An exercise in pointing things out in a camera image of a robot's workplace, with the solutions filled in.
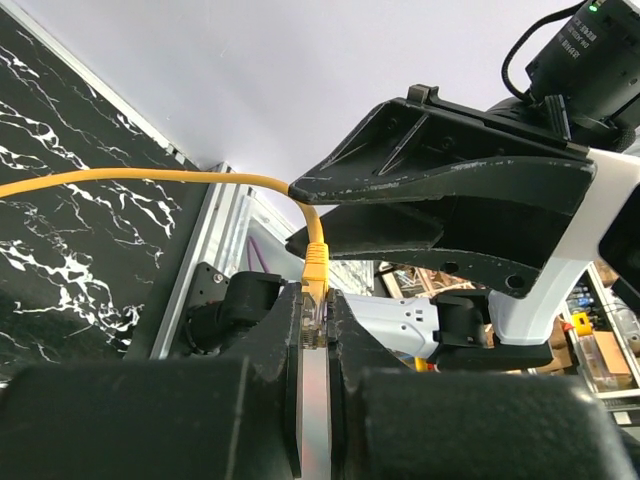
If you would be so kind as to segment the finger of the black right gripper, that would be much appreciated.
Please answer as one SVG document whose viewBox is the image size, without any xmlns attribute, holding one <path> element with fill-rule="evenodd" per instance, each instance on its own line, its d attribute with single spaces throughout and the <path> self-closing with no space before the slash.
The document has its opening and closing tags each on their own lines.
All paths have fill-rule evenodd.
<svg viewBox="0 0 640 480">
<path fill-rule="evenodd" d="M 478 197 L 572 215 L 595 177 L 587 150 L 511 112 L 481 112 L 414 85 L 374 107 L 289 187 L 311 205 Z"/>
<path fill-rule="evenodd" d="M 470 197 L 338 206 L 321 216 L 333 260 L 386 261 L 444 272 L 521 298 L 543 266 L 528 239 L 537 210 Z"/>
</svg>

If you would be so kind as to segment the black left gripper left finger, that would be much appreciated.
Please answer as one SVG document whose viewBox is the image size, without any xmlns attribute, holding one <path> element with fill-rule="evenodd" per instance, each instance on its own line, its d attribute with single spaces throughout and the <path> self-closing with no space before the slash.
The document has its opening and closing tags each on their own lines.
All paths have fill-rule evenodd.
<svg viewBox="0 0 640 480">
<path fill-rule="evenodd" d="M 47 364 L 1 396 L 5 479 L 296 479 L 298 284 L 217 357 Z"/>
</svg>

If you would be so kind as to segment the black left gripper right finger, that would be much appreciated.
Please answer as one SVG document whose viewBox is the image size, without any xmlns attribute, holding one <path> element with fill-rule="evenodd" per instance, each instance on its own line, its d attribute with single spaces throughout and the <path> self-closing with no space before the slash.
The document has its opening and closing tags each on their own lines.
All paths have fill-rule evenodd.
<svg viewBox="0 0 640 480">
<path fill-rule="evenodd" d="M 335 479 L 631 479 L 635 442 L 578 381 L 418 373 L 328 299 Z"/>
</svg>

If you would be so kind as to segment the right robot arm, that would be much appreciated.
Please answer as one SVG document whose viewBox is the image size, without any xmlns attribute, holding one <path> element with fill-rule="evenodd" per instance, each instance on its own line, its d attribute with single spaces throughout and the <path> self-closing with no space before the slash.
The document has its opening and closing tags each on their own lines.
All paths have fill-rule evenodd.
<svg viewBox="0 0 640 480">
<path fill-rule="evenodd" d="M 634 276 L 639 10 L 583 1 L 527 65 L 525 91 L 487 111 L 412 86 L 375 106 L 290 186 L 325 205 L 338 260 L 381 260 L 472 283 L 428 305 L 335 298 L 329 364 L 354 375 L 393 351 L 440 369 L 551 361 L 554 318 L 598 256 Z"/>
</svg>

